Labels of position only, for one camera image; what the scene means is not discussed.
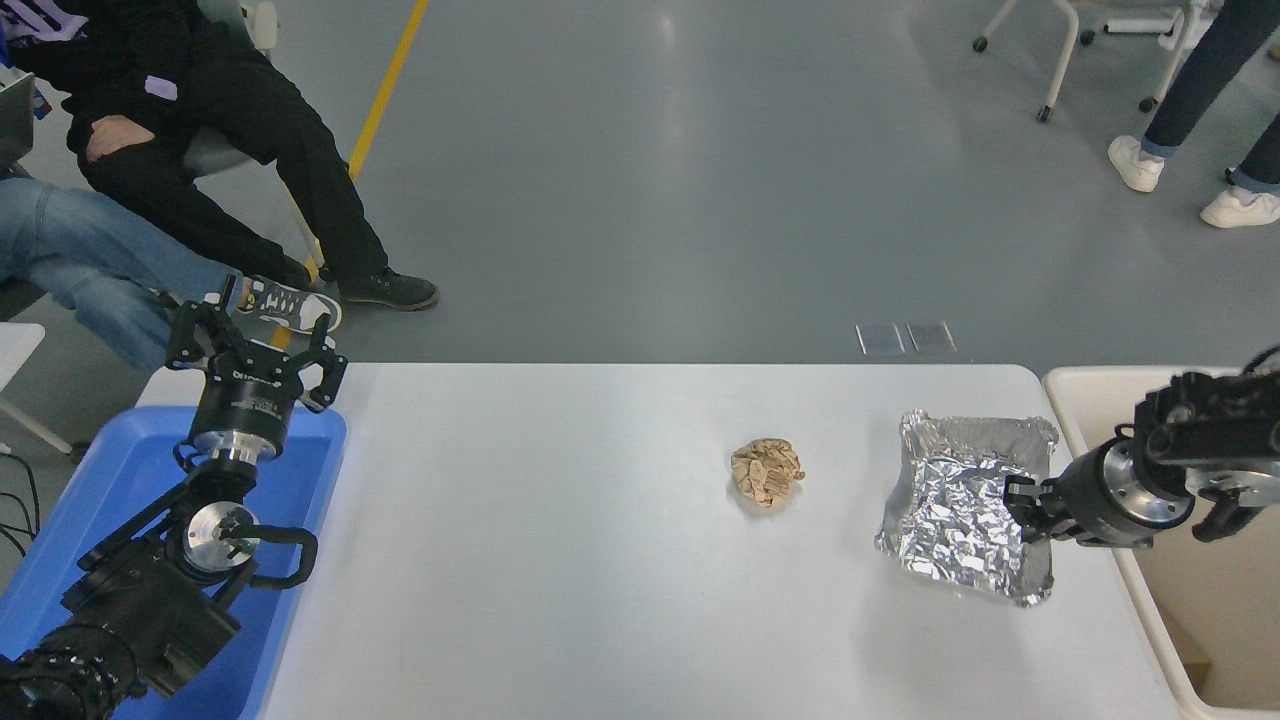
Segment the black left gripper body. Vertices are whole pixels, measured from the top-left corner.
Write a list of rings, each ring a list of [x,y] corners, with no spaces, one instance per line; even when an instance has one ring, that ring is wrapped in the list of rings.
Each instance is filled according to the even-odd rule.
[[[291,361],[289,354],[269,345],[216,352],[205,369],[189,439],[202,443],[239,432],[282,443],[302,392],[298,369]]]

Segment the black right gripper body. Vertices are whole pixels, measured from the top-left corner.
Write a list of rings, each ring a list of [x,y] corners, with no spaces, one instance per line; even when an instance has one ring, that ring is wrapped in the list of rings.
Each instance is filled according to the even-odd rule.
[[[1078,544],[1147,550],[1153,546],[1153,493],[1139,482],[1129,445],[1102,445],[1059,477],[1068,518],[1059,538]]]

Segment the person's hand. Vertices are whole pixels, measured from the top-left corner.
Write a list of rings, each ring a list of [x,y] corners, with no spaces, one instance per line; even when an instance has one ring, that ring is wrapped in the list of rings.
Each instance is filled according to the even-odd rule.
[[[155,141],[155,133],[124,115],[106,115],[90,123],[84,159],[97,161],[123,149]]]

